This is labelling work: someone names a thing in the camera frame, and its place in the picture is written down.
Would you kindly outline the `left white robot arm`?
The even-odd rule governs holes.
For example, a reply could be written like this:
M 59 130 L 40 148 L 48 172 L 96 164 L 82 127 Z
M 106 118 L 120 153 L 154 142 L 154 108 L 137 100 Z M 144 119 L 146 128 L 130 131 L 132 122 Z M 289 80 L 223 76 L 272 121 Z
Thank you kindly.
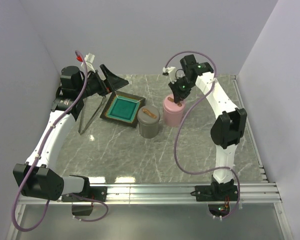
M 101 79 L 96 71 L 83 73 L 77 66 L 61 70 L 61 85 L 56 91 L 44 133 L 25 163 L 16 164 L 13 169 L 23 196 L 50 201 L 67 194 L 73 194 L 79 201 L 90 198 L 88 177 L 61 177 L 54 169 L 63 143 L 84 107 L 84 99 L 94 94 L 104 97 L 129 84 L 105 65 L 100 65 L 100 69 L 105 79 Z

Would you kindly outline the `grey round lid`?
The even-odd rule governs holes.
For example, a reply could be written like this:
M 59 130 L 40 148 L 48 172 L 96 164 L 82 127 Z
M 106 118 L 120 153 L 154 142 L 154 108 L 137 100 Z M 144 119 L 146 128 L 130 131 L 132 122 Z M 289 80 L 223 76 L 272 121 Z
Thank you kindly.
M 160 112 L 152 105 L 145 105 L 139 109 L 137 119 L 142 125 L 152 126 L 159 122 Z

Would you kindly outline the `pink cylindrical container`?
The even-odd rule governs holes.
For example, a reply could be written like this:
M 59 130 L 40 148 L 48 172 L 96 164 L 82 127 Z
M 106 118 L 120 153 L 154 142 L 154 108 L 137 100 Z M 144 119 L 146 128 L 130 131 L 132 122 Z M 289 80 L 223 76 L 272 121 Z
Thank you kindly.
M 169 127 L 178 127 L 183 119 L 183 112 L 169 112 L 163 110 L 163 121 Z

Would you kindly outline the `pink round lid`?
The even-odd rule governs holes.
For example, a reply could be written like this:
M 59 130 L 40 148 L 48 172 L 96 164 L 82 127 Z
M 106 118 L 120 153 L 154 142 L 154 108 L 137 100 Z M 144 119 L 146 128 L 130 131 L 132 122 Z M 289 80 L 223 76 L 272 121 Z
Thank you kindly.
M 184 111 L 186 107 L 186 104 L 184 101 L 181 101 L 179 103 L 174 102 L 174 96 L 173 94 L 169 94 L 166 96 L 163 100 L 163 109 L 171 114 L 179 114 Z

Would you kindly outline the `grey cylindrical container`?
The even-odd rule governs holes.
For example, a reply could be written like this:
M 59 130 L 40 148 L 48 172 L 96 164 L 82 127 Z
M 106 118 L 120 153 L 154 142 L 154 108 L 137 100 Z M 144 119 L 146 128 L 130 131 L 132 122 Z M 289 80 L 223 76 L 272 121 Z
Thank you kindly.
M 152 124 L 146 124 L 145 122 L 139 121 L 139 134 L 145 139 L 152 139 L 159 133 L 159 122 Z

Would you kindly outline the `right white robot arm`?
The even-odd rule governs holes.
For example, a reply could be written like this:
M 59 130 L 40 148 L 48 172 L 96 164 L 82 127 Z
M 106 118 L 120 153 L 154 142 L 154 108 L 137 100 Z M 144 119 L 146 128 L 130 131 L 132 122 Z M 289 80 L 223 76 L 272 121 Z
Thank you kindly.
M 196 51 L 184 51 L 180 60 L 183 77 L 177 77 L 177 69 L 166 65 L 162 72 L 168 75 L 175 104 L 180 104 L 191 93 L 193 87 L 201 90 L 200 101 L 207 100 L 215 115 L 210 136 L 216 146 L 215 168 L 211 169 L 210 193 L 216 200 L 228 195 L 228 187 L 238 177 L 233 170 L 237 146 L 244 135 L 247 112 L 234 104 L 217 79 L 217 67 L 212 59 L 198 63 Z

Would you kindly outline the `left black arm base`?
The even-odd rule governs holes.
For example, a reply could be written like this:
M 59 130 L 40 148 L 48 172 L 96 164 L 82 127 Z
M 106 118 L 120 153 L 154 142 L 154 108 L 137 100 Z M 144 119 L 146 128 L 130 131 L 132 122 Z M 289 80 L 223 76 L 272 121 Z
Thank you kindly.
M 108 214 L 107 193 L 106 186 L 89 186 L 82 192 L 63 195 L 61 201 L 71 204 L 71 214 L 75 219 L 95 222 Z

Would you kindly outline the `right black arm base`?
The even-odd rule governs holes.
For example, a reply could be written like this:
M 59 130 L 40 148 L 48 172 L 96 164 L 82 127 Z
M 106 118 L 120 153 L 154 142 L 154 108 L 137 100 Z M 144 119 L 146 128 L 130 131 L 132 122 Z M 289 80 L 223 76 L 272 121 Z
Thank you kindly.
M 195 197 L 197 202 L 207 202 L 209 213 L 222 219 L 231 213 L 230 202 L 236 201 L 235 206 L 238 206 L 239 193 L 236 185 L 211 183 L 196 185 L 190 195 Z

